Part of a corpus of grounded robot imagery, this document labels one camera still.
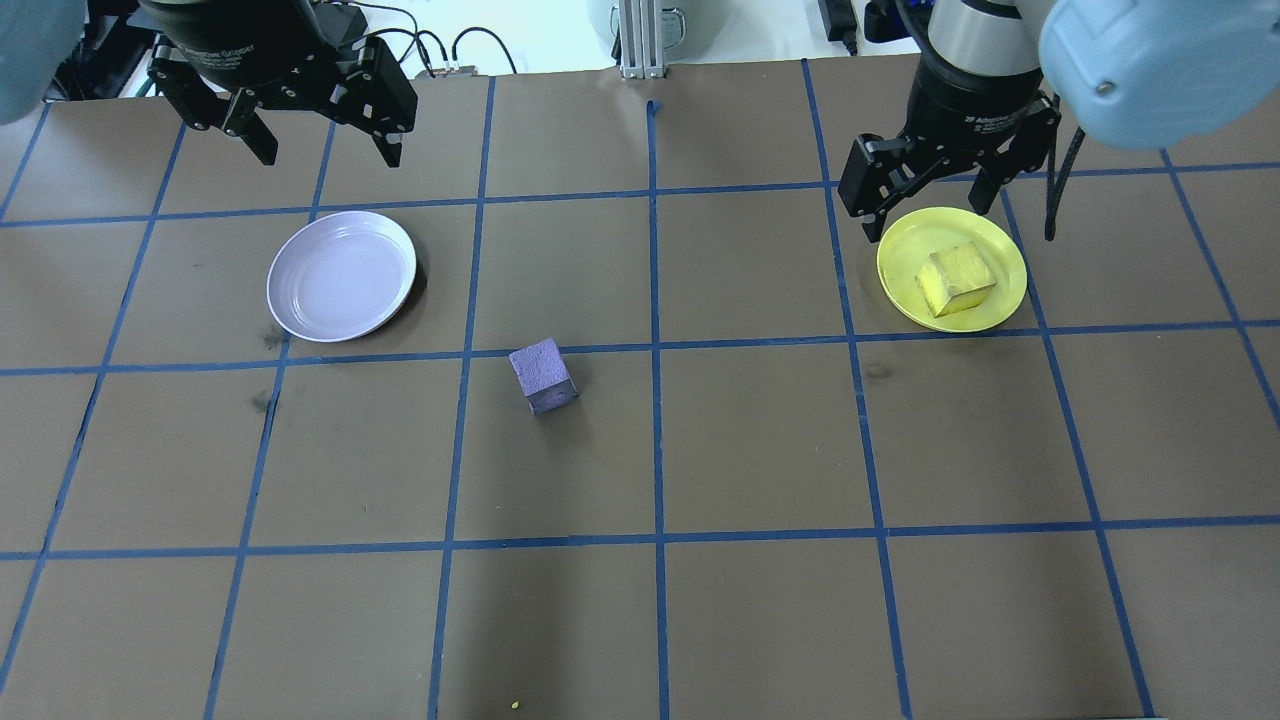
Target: black cable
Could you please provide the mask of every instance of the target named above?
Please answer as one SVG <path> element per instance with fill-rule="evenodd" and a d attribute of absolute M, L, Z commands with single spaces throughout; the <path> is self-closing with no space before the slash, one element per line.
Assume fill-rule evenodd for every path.
<path fill-rule="evenodd" d="M 511 53 L 507 50 L 507 44 L 503 42 L 500 37 L 498 37 L 498 33 L 495 33 L 494 31 L 492 31 L 492 29 L 489 29 L 486 27 L 480 27 L 480 26 L 468 27 L 467 29 L 460 32 L 458 36 L 453 38 L 453 61 L 454 63 L 458 61 L 458 41 L 462 40 L 462 37 L 466 36 L 470 32 L 483 32 L 483 33 L 488 35 L 489 37 L 497 40 L 498 41 L 498 47 L 502 47 L 502 54 L 507 56 L 507 63 L 511 64 L 511 74 L 513 74 L 513 76 L 520 74 L 516 70 L 516 61 L 511 59 Z"/>
<path fill-rule="evenodd" d="M 361 40 L 369 40 L 370 37 L 380 37 L 383 35 L 407 35 L 407 36 L 412 37 L 413 41 L 410 44 L 410 50 L 413 50 L 415 47 L 417 49 L 419 58 L 422 59 L 422 67 L 426 68 L 426 74 L 429 74 L 431 77 L 435 77 L 435 73 L 431 72 L 431 59 L 428 58 L 428 55 L 426 55 L 426 47 L 422 45 L 422 42 L 419 40 L 419 37 L 416 35 L 413 35 L 412 31 L 408 31 L 408 29 L 404 29 L 404 28 L 388 27 L 388 28 L 383 28 L 383 29 L 376 29 L 374 32 L 362 35 L 362 36 L 360 36 L 360 37 L 357 37 L 357 38 L 355 38 L 355 40 L 352 40 L 349 42 L 344 42 L 344 44 L 339 45 L 339 47 L 351 47 L 352 45 L 360 42 Z"/>
<path fill-rule="evenodd" d="M 362 0 L 326 0 L 326 1 L 330 5 L 355 5 L 356 8 L 369 8 L 369 9 L 372 9 L 372 10 L 390 10 L 393 13 L 399 13 L 402 15 L 408 17 L 410 22 L 413 23 L 413 31 L 412 32 L 410 32 L 407 29 L 401 29 L 401 28 L 387 28 L 389 31 L 403 32 L 403 33 L 406 33 L 406 35 L 408 35 L 410 37 L 413 38 L 413 41 L 410 44 L 408 49 L 404 50 L 404 54 L 401 55 L 399 63 L 403 64 L 404 59 L 408 58 L 410 53 L 412 53 L 413 50 L 417 50 L 417 56 L 419 56 L 419 59 L 422 60 L 422 67 L 426 68 L 426 74 L 429 74 L 430 77 L 435 77 L 435 73 L 431 72 L 431 59 L 430 59 L 430 56 L 426 53 L 426 46 L 422 45 L 422 41 L 420 38 L 420 35 L 421 35 L 422 31 L 419 29 L 417 15 L 415 15 L 413 13 L 410 13 L 404 8 L 394 8 L 392 5 L 378 5 L 376 3 L 364 3 Z M 376 32 L 371 32 L 369 35 L 365 35 L 365 38 L 374 37 L 374 36 L 379 35 L 380 32 L 381 31 L 376 31 Z M 444 55 L 444 44 L 440 44 L 440 54 L 445 59 L 448 58 L 447 55 Z"/>
<path fill-rule="evenodd" d="M 920 55 L 931 58 L 934 63 L 942 60 L 942 55 L 938 55 L 938 51 L 933 49 L 933 44 L 929 42 L 925 33 L 920 32 L 920 28 L 916 27 L 915 19 L 911 17 L 910 8 L 906 5 L 906 0 L 895 0 L 895 5 L 897 6 L 899 17 L 902 19 L 902 27 L 906 28 L 911 40 L 914 40 L 920 47 Z"/>
<path fill-rule="evenodd" d="M 1053 96 L 1055 110 L 1059 109 L 1061 101 L 1061 97 Z M 1053 242 L 1053 237 L 1057 236 L 1057 208 L 1062 202 L 1066 181 L 1071 177 L 1071 167 L 1075 165 L 1075 156 L 1080 152 L 1082 145 L 1084 145 L 1084 128 L 1075 128 L 1071 143 L 1068 145 L 1066 154 L 1062 155 L 1062 169 L 1059 172 L 1056 169 L 1057 137 L 1055 136 L 1053 141 L 1048 143 L 1048 172 L 1044 186 L 1044 240 L 1047 242 Z"/>
<path fill-rule="evenodd" d="M 440 59 L 448 61 L 449 54 L 444 51 L 444 41 L 440 40 L 440 36 L 435 35 L 434 32 L 431 32 L 429 29 L 420 29 L 420 31 L 417 31 L 419 41 L 421 41 L 421 38 L 422 38 L 424 35 L 429 36 L 431 40 L 435 41 L 435 44 L 440 47 Z"/>
<path fill-rule="evenodd" d="M 417 15 L 410 13 L 404 8 L 393 8 L 390 5 L 378 5 L 374 3 L 365 3 L 362 0 L 326 0 L 332 5 L 355 5 L 357 8 L 370 8 L 372 10 L 390 10 L 393 13 L 399 13 L 402 15 L 408 15 L 408 19 L 413 23 L 413 32 L 417 33 Z"/>

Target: light blue robot arm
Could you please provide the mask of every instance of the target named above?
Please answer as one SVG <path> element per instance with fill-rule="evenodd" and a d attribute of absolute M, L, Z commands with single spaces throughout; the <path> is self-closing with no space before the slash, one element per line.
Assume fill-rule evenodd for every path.
<path fill-rule="evenodd" d="M 1114 147 L 1169 147 L 1280 85 L 1280 0 L 1018 0 L 1044 77 Z"/>

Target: purple cube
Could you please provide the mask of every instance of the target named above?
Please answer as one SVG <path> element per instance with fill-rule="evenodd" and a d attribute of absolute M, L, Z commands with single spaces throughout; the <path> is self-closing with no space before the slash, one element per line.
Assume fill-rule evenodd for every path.
<path fill-rule="evenodd" d="M 530 345 L 507 356 L 516 369 L 520 389 L 529 400 L 534 415 L 541 415 L 577 398 L 577 388 L 568 377 L 568 368 L 561 357 L 553 338 Z"/>

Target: yellow foam block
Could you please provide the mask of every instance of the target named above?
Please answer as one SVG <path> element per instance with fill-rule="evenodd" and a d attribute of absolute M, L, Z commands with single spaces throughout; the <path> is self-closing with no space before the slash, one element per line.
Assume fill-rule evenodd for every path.
<path fill-rule="evenodd" d="M 934 318 L 968 310 L 996 287 L 996 275 L 973 242 L 929 254 L 929 261 L 915 275 Z"/>

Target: cable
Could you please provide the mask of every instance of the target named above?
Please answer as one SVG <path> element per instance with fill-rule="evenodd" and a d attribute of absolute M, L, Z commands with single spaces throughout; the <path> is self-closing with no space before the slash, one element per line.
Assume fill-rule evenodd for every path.
<path fill-rule="evenodd" d="M 1053 109 L 1057 110 L 1062 99 L 1057 95 L 1053 96 Z M 1075 165 L 1075 156 L 1080 152 L 1080 146 L 1084 145 L 1084 128 L 1075 128 L 1075 135 L 1071 136 L 1071 143 L 1066 147 L 1066 154 L 1062 156 L 1062 169 L 1057 172 L 1055 169 L 1057 154 L 1057 138 L 1055 136 L 1053 141 L 1048 145 L 1048 173 L 1046 177 L 1044 186 L 1044 240 L 1047 242 L 1053 242 L 1053 237 L 1057 234 L 1057 208 L 1062 202 L 1062 193 L 1066 192 L 1066 181 L 1071 177 L 1071 167 Z"/>
<path fill-rule="evenodd" d="M 344 42 L 339 47 L 349 47 L 349 46 L 360 42 L 361 40 L 369 40 L 370 37 L 380 37 L 383 35 L 393 35 L 393 33 L 394 35 L 407 35 L 407 36 L 410 36 L 410 37 L 413 38 L 413 41 L 410 44 L 408 49 L 410 50 L 413 50 L 415 47 L 417 49 L 419 58 L 422 59 L 422 67 L 426 68 L 426 74 L 429 74 L 431 77 L 435 77 L 435 73 L 431 72 L 431 59 L 426 55 L 426 46 L 422 45 L 422 41 L 419 40 L 419 37 L 416 35 L 413 35 L 412 31 L 408 31 L 408 29 L 404 29 L 404 28 L 388 27 L 388 28 L 383 28 L 383 29 L 376 29 L 374 32 L 362 35 L 362 36 L 360 36 L 360 37 L 357 37 L 357 38 L 355 38 L 355 40 L 352 40 L 349 42 Z"/>
<path fill-rule="evenodd" d="M 503 42 L 500 37 L 498 37 L 498 33 L 495 33 L 494 31 L 492 31 L 492 29 L 489 29 L 486 27 L 480 27 L 480 26 L 468 27 L 467 29 L 460 32 L 458 36 L 453 38 L 453 61 L 454 63 L 458 61 L 458 41 L 462 40 L 462 37 L 466 36 L 470 32 L 483 32 L 483 33 L 488 35 L 489 37 L 497 40 L 498 41 L 498 47 L 502 47 L 502 54 L 507 56 L 507 63 L 511 65 L 511 74 L 513 74 L 513 76 L 520 74 L 516 70 L 516 61 L 511 59 L 511 51 L 507 50 L 507 44 Z"/>
<path fill-rule="evenodd" d="M 444 60 L 444 61 L 448 61 L 449 60 L 449 54 L 444 50 L 444 41 L 440 40 L 440 36 L 435 35 L 434 32 L 431 32 L 429 29 L 420 29 L 420 31 L 417 31 L 419 42 L 421 42 L 421 38 L 422 38 L 424 35 L 430 36 L 431 40 L 435 41 L 435 44 L 440 47 L 440 59 Z"/>
<path fill-rule="evenodd" d="M 374 3 L 364 3 L 362 0 L 326 0 L 330 5 L 355 5 L 357 8 L 369 8 L 372 10 L 390 10 L 393 13 L 399 13 L 402 15 L 408 15 L 408 19 L 413 23 L 413 33 L 417 33 L 417 15 L 410 13 L 404 8 L 393 8 L 390 5 L 378 5 Z"/>
<path fill-rule="evenodd" d="M 426 35 L 426 36 L 431 37 L 433 40 L 435 40 L 435 44 L 440 47 L 440 59 L 444 60 L 444 61 L 448 61 L 449 60 L 449 51 L 444 49 L 444 42 L 440 41 L 440 36 L 435 35 L 434 32 L 431 32 L 429 29 L 420 29 L 420 31 L 417 31 L 417 45 L 422 45 L 422 36 L 424 35 Z M 408 50 L 404 50 L 404 54 L 401 55 L 401 63 L 403 63 L 404 59 L 408 58 L 408 54 L 412 53 L 412 51 L 413 51 L 412 47 L 410 47 Z M 422 47 L 422 51 L 425 53 L 426 47 Z"/>
<path fill-rule="evenodd" d="M 330 5 L 355 5 L 356 8 L 369 8 L 371 10 L 390 10 L 393 13 L 399 13 L 402 15 L 408 17 L 410 22 L 413 23 L 413 31 L 412 32 L 410 32 L 407 29 L 401 29 L 401 28 L 387 28 L 388 31 L 393 31 L 393 32 L 403 32 L 403 33 L 406 33 L 406 35 L 408 35 L 410 37 L 413 38 L 413 41 L 410 44 L 408 49 L 404 50 L 404 54 L 399 56 L 399 63 L 404 64 L 404 59 L 408 58 L 410 53 L 412 53 L 413 50 L 417 50 L 417 56 L 419 56 L 419 59 L 422 60 L 422 67 L 426 69 L 426 74 L 430 76 L 430 77 L 435 77 L 435 73 L 431 72 L 431 58 L 428 55 L 426 47 L 422 45 L 421 37 L 420 37 L 421 33 L 422 33 L 422 31 L 419 29 L 417 15 L 415 15 L 413 13 L 410 13 L 404 8 L 394 8 L 392 5 L 378 5 L 376 3 L 364 3 L 361 0 L 326 0 L 326 1 Z M 374 37 L 376 35 L 380 35 L 381 32 L 383 31 L 371 32 L 369 35 L 365 35 L 364 37 L 365 38 Z M 444 55 L 444 44 L 443 42 L 440 44 L 440 56 L 443 59 L 448 59 L 448 55 Z"/>

